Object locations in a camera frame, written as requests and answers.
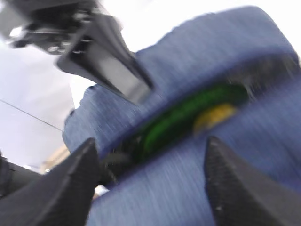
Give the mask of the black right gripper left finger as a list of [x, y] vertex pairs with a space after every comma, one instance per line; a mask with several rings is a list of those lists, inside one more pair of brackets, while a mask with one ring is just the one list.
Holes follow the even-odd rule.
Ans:
[[2, 226], [84, 226], [100, 178], [95, 141], [87, 139], [49, 173], [0, 201]]

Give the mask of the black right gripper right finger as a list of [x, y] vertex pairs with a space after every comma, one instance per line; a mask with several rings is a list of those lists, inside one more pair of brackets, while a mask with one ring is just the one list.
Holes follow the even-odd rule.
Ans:
[[204, 173], [216, 225], [301, 224], [301, 196], [258, 171], [217, 137], [207, 140]]

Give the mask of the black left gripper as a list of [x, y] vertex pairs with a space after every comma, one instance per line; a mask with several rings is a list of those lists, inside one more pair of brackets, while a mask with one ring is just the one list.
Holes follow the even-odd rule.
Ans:
[[135, 105], [152, 91], [117, 20], [96, 0], [5, 0], [0, 34], [13, 48], [34, 45], [58, 56], [62, 71], [91, 80]]

